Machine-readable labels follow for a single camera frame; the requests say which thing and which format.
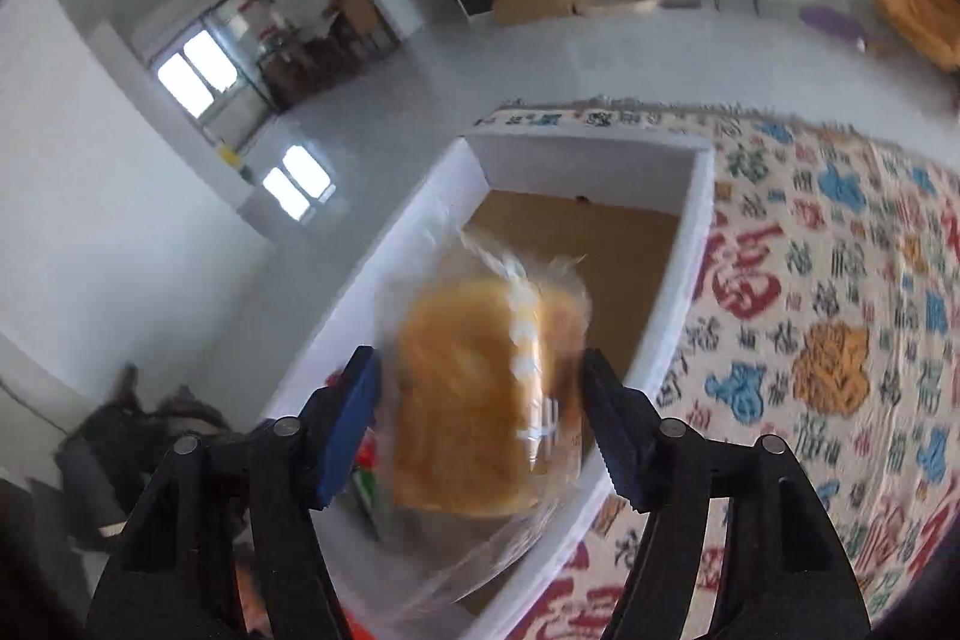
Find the packaged bread loaf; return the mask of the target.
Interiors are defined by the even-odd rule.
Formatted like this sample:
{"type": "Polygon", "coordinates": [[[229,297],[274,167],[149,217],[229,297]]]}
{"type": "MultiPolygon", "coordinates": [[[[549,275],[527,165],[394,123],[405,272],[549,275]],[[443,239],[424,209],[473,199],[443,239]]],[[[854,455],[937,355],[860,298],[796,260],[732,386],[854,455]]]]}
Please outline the packaged bread loaf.
{"type": "Polygon", "coordinates": [[[494,580],[539,541],[583,461],[592,305],[574,260],[460,230],[384,294],[377,534],[410,620],[494,580]]]}

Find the green sausage snack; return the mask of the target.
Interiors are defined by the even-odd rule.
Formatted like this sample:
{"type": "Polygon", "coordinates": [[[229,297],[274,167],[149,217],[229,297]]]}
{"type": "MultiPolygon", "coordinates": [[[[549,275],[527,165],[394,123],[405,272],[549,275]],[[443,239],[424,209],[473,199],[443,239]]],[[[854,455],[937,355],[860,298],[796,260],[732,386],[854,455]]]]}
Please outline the green sausage snack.
{"type": "Polygon", "coordinates": [[[374,513],[377,507],[377,481],[373,471],[356,468],[352,473],[352,484],[361,507],[368,513],[374,513]]]}

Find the red snack packet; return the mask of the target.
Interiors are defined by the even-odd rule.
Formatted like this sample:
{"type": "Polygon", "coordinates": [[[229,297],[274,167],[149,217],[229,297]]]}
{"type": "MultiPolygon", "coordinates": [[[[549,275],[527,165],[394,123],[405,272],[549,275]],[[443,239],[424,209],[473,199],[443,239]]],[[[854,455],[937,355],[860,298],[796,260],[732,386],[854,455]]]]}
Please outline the red snack packet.
{"type": "Polygon", "coordinates": [[[365,438],[356,452],[355,466],[358,470],[374,471],[377,464],[376,442],[372,438],[365,438]]]}

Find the black bag on floor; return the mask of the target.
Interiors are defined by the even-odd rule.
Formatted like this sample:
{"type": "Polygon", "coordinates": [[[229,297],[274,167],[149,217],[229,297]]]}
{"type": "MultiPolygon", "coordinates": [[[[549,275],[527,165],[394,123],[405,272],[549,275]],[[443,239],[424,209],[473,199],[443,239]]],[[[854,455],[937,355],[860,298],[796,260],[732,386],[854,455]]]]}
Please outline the black bag on floor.
{"type": "Polygon", "coordinates": [[[114,548],[167,452],[190,437],[231,442],[241,434],[187,386],[148,409],[139,398],[139,367],[124,365],[106,401],[60,443],[68,537],[83,552],[114,548]]]}

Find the patterned woven tablecloth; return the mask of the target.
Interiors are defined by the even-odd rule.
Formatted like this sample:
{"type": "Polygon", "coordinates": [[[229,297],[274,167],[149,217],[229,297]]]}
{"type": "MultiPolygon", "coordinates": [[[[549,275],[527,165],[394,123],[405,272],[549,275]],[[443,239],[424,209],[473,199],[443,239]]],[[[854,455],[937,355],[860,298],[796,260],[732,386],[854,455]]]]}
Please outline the patterned woven tablecloth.
{"type": "Polygon", "coordinates": [[[698,135],[715,217],[659,411],[784,438],[867,614],[958,632],[958,177],[844,128],[745,107],[510,107],[493,128],[698,135]]]}

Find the white cardboard box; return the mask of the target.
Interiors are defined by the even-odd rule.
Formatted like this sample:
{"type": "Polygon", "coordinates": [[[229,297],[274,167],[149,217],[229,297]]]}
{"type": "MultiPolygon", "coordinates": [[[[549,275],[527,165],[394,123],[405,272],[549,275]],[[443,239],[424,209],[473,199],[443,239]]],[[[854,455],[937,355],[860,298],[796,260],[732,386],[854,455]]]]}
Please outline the white cardboard box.
{"type": "MultiPolygon", "coordinates": [[[[268,403],[294,413],[423,283],[457,232],[526,259],[573,260],[589,291],[587,341],[625,385],[661,385],[713,216],[713,149],[697,136],[636,128],[480,128],[455,140],[338,292],[268,403]]],[[[439,518],[441,560],[376,533],[348,502],[316,518],[347,611],[379,638],[503,638],[550,585],[612,491],[587,448],[579,481],[530,546],[489,548],[490,523],[459,533],[439,518]]]]}

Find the purple floor mat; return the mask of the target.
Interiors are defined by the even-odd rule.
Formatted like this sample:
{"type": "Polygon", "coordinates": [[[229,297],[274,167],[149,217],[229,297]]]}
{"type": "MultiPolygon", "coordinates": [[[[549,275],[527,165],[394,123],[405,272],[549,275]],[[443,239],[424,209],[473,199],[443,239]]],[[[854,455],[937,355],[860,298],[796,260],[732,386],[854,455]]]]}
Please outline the purple floor mat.
{"type": "Polygon", "coordinates": [[[822,5],[802,7],[800,8],[799,19],[809,28],[844,41],[846,44],[851,44],[851,46],[860,49],[866,47],[869,33],[864,29],[864,26],[847,14],[835,10],[835,8],[822,7],[822,5]]]}

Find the orange lounge chair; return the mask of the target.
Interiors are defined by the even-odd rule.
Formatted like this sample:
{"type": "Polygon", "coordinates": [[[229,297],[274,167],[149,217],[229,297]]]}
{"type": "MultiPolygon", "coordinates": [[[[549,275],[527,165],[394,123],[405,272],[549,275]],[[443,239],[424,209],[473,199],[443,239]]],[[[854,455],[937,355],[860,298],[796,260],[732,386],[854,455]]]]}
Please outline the orange lounge chair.
{"type": "Polygon", "coordinates": [[[958,0],[874,0],[880,16],[931,64],[958,73],[958,0]]]}

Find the cardboard box on floor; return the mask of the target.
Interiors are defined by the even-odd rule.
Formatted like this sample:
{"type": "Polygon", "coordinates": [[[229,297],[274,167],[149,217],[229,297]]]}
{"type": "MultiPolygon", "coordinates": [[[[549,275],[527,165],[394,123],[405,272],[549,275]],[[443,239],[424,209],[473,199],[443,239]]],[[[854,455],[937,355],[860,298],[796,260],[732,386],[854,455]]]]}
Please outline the cardboard box on floor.
{"type": "Polygon", "coordinates": [[[528,25],[579,13],[584,0],[494,0],[491,14],[500,26],[528,25]]]}

